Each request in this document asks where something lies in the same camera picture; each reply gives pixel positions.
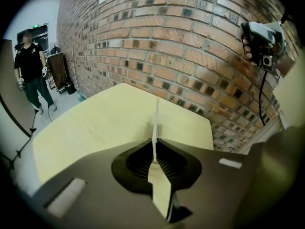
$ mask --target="brick wall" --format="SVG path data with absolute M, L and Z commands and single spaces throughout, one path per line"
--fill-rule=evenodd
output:
M 263 124 L 258 92 L 263 72 L 243 60 L 236 39 L 244 21 L 278 21 L 278 0 L 61 0 L 59 47 L 72 49 L 80 90 L 86 97 L 128 83 L 211 121 L 215 149 L 236 151 Z M 296 30 L 284 25 L 296 59 Z M 266 122 L 277 115 L 268 74 L 262 96 Z

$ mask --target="white wall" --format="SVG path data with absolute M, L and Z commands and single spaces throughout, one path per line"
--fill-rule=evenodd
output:
M 53 48 L 57 43 L 57 16 L 61 0 L 28 0 L 18 11 L 3 38 L 12 40 L 12 46 L 17 44 L 17 33 L 33 28 L 33 25 L 49 23 L 48 40 Z

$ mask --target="red brick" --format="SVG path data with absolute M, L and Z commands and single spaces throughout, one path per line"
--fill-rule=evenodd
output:
M 156 67 L 156 73 L 155 76 L 158 76 L 160 78 L 164 78 L 170 81 L 174 81 L 176 78 L 175 71 L 165 69 L 163 67 Z
M 213 17 L 213 26 L 216 26 L 219 29 L 226 31 L 233 36 L 237 35 L 238 27 L 219 17 Z
M 195 79 L 189 78 L 185 74 L 179 74 L 176 82 L 182 86 L 192 88 L 195 83 Z
M 132 30 L 133 37 L 149 37 L 150 33 L 151 33 L 150 28 L 139 28 Z
M 173 94 L 182 95 L 183 88 L 181 88 L 177 85 L 171 84 L 170 92 Z
M 149 64 L 145 64 L 145 65 L 143 65 L 143 70 L 142 71 L 146 74 L 152 74 L 153 67 Z
M 155 7 L 144 7 L 135 10 L 135 16 L 153 15 Z
M 222 76 L 229 78 L 230 80 L 233 78 L 234 71 L 232 67 L 206 53 L 201 53 L 194 49 L 188 49 L 185 58 L 207 67 L 208 69 L 215 71 Z
M 211 38 L 231 50 L 235 51 L 238 54 L 243 54 L 243 45 L 237 41 L 233 36 L 229 35 L 226 32 L 220 31 L 216 28 L 210 27 L 202 23 L 195 23 L 194 32 L 202 36 Z
M 122 77 L 117 74 L 111 74 L 111 79 L 113 79 L 114 81 L 117 81 L 117 82 L 122 82 Z
M 132 42 L 133 42 L 133 40 L 123 40 L 122 47 L 123 48 L 133 48 Z
M 120 59 L 117 58 L 107 58 L 107 63 L 120 66 Z
M 169 95 L 170 95 L 168 92 L 160 90 L 158 88 L 152 88 L 152 94 L 156 95 L 160 98 L 164 98 L 165 100 L 168 100 Z
M 253 111 L 253 113 L 258 114 L 259 106 L 254 101 L 249 105 L 249 108 Z
M 211 15 L 201 10 L 194 10 L 192 14 L 192 18 L 194 20 L 202 21 L 205 23 L 210 23 Z
M 224 104 L 225 106 L 231 108 L 231 109 L 234 109 L 238 104 L 238 102 L 234 98 L 229 97 L 229 96 L 224 97 L 221 100 L 221 103 Z
M 106 34 L 106 39 L 126 38 L 126 37 L 129 37 L 129 32 L 130 32 L 129 29 L 117 30 L 117 31 L 113 31 L 113 32 L 111 31 L 108 34 Z
M 192 21 L 189 19 L 168 17 L 165 22 L 165 27 L 172 27 L 190 31 L 192 27 Z
M 168 5 L 182 5 L 187 7 L 194 7 L 196 0 L 168 0 Z
M 235 72 L 233 81 L 246 91 L 248 91 L 251 86 L 251 82 L 239 72 Z
M 249 124 L 249 121 L 245 118 L 239 117 L 236 121 L 236 123 L 238 123 L 239 125 L 241 125 L 242 127 L 246 127 L 246 125 Z
M 171 55 L 176 55 L 176 56 L 182 57 L 184 48 L 183 48 L 183 46 L 175 44 L 175 43 L 161 42 L 159 51 L 166 53 L 166 54 L 171 54 Z
M 185 94 L 185 98 L 200 105 L 204 105 L 206 102 L 209 102 L 209 100 L 205 96 L 195 93 L 193 91 L 187 91 Z
M 127 58 L 128 52 L 121 49 L 98 49 L 99 56 L 114 56 L 114 57 L 123 57 Z
M 176 57 L 170 57 L 161 54 L 148 54 L 148 62 L 166 66 L 168 68 L 175 69 L 186 74 L 192 74 L 195 69 L 195 66 L 192 63 L 186 62 Z
M 143 74 L 141 72 L 137 71 L 128 71 L 128 77 L 133 78 L 135 80 L 142 81 L 143 80 Z
M 241 8 L 229 0 L 217 0 L 217 3 L 240 14 Z
M 162 26 L 163 18 L 160 16 L 146 16 L 124 21 L 124 27 Z
M 152 83 L 153 86 L 155 86 L 155 87 L 161 87 L 162 84 L 163 84 L 163 81 L 161 81 L 161 80 L 159 80 L 159 79 L 156 79 L 156 78 L 153 79 L 153 83 Z
M 206 51 L 218 56 L 219 58 L 225 61 L 229 61 L 231 56 L 231 52 L 228 49 L 223 47 L 221 44 L 215 42 L 209 43 L 209 45 L 206 48 Z
M 275 109 L 273 108 L 272 105 L 269 105 L 269 107 L 267 108 L 266 112 L 270 115 L 273 116 L 275 114 Z
M 217 83 L 219 78 L 218 74 L 215 74 L 213 71 L 210 71 L 204 67 L 197 67 L 195 76 L 214 85 Z
M 142 40 L 140 41 L 139 49 L 156 51 L 158 48 L 158 42 L 153 40 Z
M 128 56 L 129 56 L 130 59 L 144 60 L 145 59 L 145 52 L 130 50 L 129 53 L 128 53 Z
M 182 7 L 176 7 L 176 6 L 166 6 L 164 7 L 167 9 L 166 14 L 167 15 L 173 15 L 173 16 L 182 16 Z
M 94 35 L 98 35 L 110 30 L 110 24 L 103 25 L 94 31 Z
M 111 24 L 110 30 L 120 29 L 123 27 L 123 21 L 117 21 Z
M 197 48 L 202 48 L 204 43 L 204 38 L 197 36 L 196 34 L 184 31 L 177 31 L 174 29 L 154 29 L 152 37 L 181 42 Z

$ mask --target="sneaker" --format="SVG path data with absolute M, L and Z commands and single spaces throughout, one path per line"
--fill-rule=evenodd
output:
M 42 113 L 43 113 L 43 109 L 42 109 L 41 106 L 38 108 L 38 113 L 39 113 L 40 115 L 42 115 Z
M 49 106 L 49 109 L 51 109 L 52 111 L 57 110 L 57 107 L 55 106 L 55 104 L 52 104 Z

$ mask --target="white glove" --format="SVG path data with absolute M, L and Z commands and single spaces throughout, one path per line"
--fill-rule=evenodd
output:
M 19 86 L 22 86 L 23 82 L 24 82 L 24 79 L 22 77 L 20 77 L 17 81 Z
M 46 66 L 44 66 L 43 68 L 42 68 L 42 77 L 45 77 L 46 75 L 47 75 L 47 67 Z

